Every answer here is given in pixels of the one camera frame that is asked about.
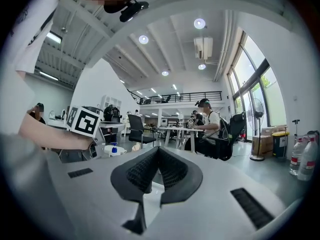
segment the man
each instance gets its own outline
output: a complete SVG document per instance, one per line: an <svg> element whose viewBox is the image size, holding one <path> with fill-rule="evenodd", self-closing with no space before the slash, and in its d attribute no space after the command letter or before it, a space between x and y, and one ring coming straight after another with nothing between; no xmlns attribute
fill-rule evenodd
<svg viewBox="0 0 320 240"><path fill-rule="evenodd" d="M40 123L46 124L45 120L42 118L45 111L45 106L42 103L38 103L33 108L28 110L26 113L33 117L35 120Z"/></svg>
<svg viewBox="0 0 320 240"><path fill-rule="evenodd" d="M204 125L204 117L202 114L198 113L198 111L194 110L192 114L195 116L194 125L195 126L203 126Z"/></svg>
<svg viewBox="0 0 320 240"><path fill-rule="evenodd" d="M219 130L220 130L220 117L219 115L212 111L210 102L207 98L200 100L198 105L201 113L205 113L205 124L204 125L194 125L192 128L204 130L206 136L211 136L214 138L218 138ZM194 138L194 147L195 151L199 152L206 157L211 157L218 159L219 154L216 154L216 142L212 139L202 139L202 138ZM184 150L191 150L191 140L185 144Z"/></svg>
<svg viewBox="0 0 320 240"><path fill-rule="evenodd" d="M37 145L54 149L86 150L91 138L59 130L32 118L26 111L34 93L23 81L26 72L33 74L41 46L53 24L59 0L32 0L17 18L1 57L0 107L12 108L0 113L0 133L17 134ZM131 0L94 0L104 5L107 13L116 13ZM14 123L7 118L15 118Z"/></svg>

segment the standing fan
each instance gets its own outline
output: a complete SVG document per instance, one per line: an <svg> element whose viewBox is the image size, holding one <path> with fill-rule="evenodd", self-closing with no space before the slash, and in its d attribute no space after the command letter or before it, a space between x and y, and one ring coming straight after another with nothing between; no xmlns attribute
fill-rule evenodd
<svg viewBox="0 0 320 240"><path fill-rule="evenodd" d="M264 121L264 114L264 106L262 105L261 101L257 98L254 98L253 103L250 104L248 111L248 121L252 130L254 130L254 133L256 133L256 131L259 131L258 152L257 154L250 155L250 159L254 161L265 160L263 156L259 156L261 142L261 125Z"/></svg>

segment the air conditioner unit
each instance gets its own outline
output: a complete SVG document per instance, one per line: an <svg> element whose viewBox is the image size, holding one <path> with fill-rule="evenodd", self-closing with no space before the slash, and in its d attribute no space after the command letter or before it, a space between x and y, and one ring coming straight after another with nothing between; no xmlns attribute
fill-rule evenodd
<svg viewBox="0 0 320 240"><path fill-rule="evenodd" d="M212 37L197 37L194 40L195 57L199 60L207 60L212 57L214 40Z"/></svg>

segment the black railing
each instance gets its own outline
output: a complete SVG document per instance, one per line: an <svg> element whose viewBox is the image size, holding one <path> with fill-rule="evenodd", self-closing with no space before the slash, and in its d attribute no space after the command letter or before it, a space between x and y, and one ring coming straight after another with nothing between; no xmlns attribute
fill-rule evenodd
<svg viewBox="0 0 320 240"><path fill-rule="evenodd" d="M177 103L177 102L197 102L201 99L208 99L209 101L222 101L221 91L207 91L207 92L191 92L160 96L152 96L148 98L140 98L138 95L130 92L135 101L140 105L161 104L161 103Z"/></svg>

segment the black office chair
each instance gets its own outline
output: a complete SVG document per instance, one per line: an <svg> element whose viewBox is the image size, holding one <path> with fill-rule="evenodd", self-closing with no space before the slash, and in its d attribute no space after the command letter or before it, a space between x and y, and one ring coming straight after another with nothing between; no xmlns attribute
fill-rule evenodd
<svg viewBox="0 0 320 240"><path fill-rule="evenodd" d="M246 121L246 112L235 114L231 117L230 124L223 128L225 130L220 130L218 138L207 137L207 139L215 140L215 152L222 161L227 161L232 157L234 143L245 128Z"/></svg>
<svg viewBox="0 0 320 240"><path fill-rule="evenodd" d="M139 142L141 143L141 148L143 144L148 144L153 142L153 146L155 146L154 141L157 139L155 138L156 130L151 129L150 131L153 132L153 137L146 137L144 136L144 125L142 124L142 120L140 116L128 114L129 122L130 122L130 135L129 141L131 142Z"/></svg>

